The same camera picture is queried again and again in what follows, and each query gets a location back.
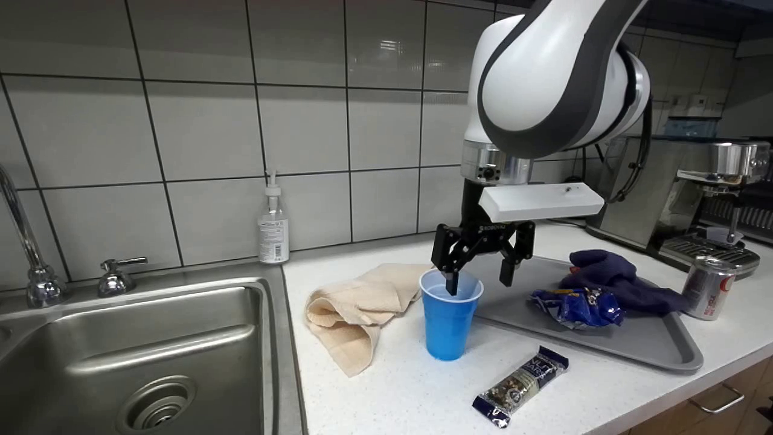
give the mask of stainless steel sink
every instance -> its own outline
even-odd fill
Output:
[[[283,270],[140,276],[132,296],[84,288],[48,310],[0,300],[0,432],[307,432]]]

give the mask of can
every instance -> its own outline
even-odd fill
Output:
[[[686,314],[707,322],[717,319],[732,282],[732,264],[715,256],[696,256],[682,293],[688,300]]]

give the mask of gray tray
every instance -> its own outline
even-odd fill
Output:
[[[466,265],[466,270],[479,276],[485,286],[479,304],[482,319],[571,340],[669,372],[691,374],[702,369],[704,356],[684,329],[679,314],[627,314],[622,326],[588,332],[563,329],[527,300],[535,290],[557,288],[571,270],[571,264],[537,256],[525,262],[516,270],[512,288],[506,288],[501,282],[501,259],[502,256],[479,256]]]

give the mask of soap dispenser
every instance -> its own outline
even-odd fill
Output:
[[[281,186],[275,172],[268,176],[266,203],[268,210],[260,217],[260,262],[285,264],[290,259],[290,223],[281,203]]]

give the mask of kitchen counter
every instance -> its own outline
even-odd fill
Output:
[[[441,362],[424,348],[421,300],[395,319],[370,369],[345,378],[306,326],[306,304],[320,286],[353,281],[378,264],[428,264],[430,236],[355,244],[297,255],[285,265],[306,407],[312,432],[622,432],[661,412],[773,356],[773,249],[752,246],[760,270],[734,282],[721,317],[682,317],[704,352],[696,374],[671,374],[563,340],[477,319],[466,352]],[[639,276],[682,290],[686,274],[575,224],[540,224],[535,256],[568,259],[578,249],[609,249],[639,265]],[[499,431],[472,409],[477,394],[512,372],[540,345],[571,358],[571,369],[512,414]]]

